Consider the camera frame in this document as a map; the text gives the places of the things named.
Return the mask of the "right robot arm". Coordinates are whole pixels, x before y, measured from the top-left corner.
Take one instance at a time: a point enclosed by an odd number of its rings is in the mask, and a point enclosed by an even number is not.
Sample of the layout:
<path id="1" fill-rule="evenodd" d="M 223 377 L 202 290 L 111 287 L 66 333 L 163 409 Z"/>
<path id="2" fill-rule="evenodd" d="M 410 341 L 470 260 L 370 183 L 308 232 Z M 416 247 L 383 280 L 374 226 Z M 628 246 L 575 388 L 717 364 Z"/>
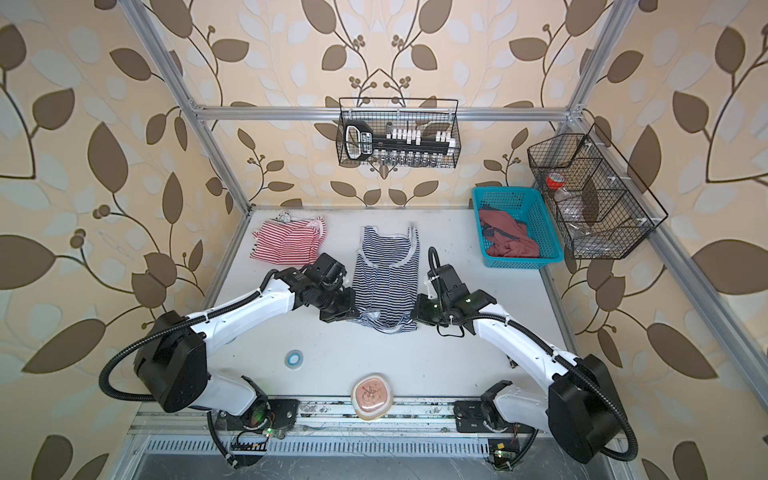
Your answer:
<path id="1" fill-rule="evenodd" d="M 528 439 L 513 453 L 496 450 L 492 464 L 512 470 L 531 449 L 539 432 L 547 432 L 573 460 L 587 464 L 602 454 L 631 462 L 639 453 L 634 432 L 615 384 L 594 355 L 580 357 L 544 340 L 509 314 L 483 290 L 470 291 L 436 248 L 428 251 L 427 280 L 435 295 L 420 294 L 412 311 L 418 323 L 443 335 L 476 336 L 499 349 L 537 384 L 525 390 L 510 380 L 489 387 L 472 410 L 455 410 L 458 425 L 474 422 L 498 434 L 524 427 Z"/>

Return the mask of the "blue white striped tank top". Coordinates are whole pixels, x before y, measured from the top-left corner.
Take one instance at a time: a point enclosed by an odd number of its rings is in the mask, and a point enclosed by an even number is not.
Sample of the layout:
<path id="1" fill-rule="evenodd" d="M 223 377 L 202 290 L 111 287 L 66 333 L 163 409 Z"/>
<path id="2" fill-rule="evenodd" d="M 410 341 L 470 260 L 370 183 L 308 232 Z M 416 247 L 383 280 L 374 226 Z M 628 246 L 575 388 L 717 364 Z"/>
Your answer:
<path id="1" fill-rule="evenodd" d="M 386 335 L 417 329 L 412 318 L 418 295 L 420 240 L 416 225 L 384 235 L 372 225 L 361 230 L 352 288 L 359 311 L 353 322 Z"/>

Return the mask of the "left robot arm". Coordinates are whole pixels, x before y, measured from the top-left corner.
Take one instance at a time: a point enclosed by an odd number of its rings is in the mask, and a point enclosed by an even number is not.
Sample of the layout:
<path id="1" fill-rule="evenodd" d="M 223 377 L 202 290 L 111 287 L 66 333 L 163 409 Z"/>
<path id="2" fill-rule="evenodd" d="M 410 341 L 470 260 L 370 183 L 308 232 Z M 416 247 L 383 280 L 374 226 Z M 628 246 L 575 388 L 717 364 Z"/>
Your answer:
<path id="1" fill-rule="evenodd" d="M 345 286 L 343 264 L 323 253 L 300 268 L 270 270 L 253 291 L 202 312 L 161 315 L 143 338 L 116 353 L 98 377 L 100 390 L 126 402 L 155 402 L 167 413 L 203 411 L 214 445 L 228 464 L 235 455 L 215 430 L 224 415 L 243 432 L 268 436 L 278 416 L 267 394 L 248 376 L 229 378 L 211 370 L 209 358 L 268 320 L 314 307 L 325 323 L 358 316 L 355 292 Z"/>

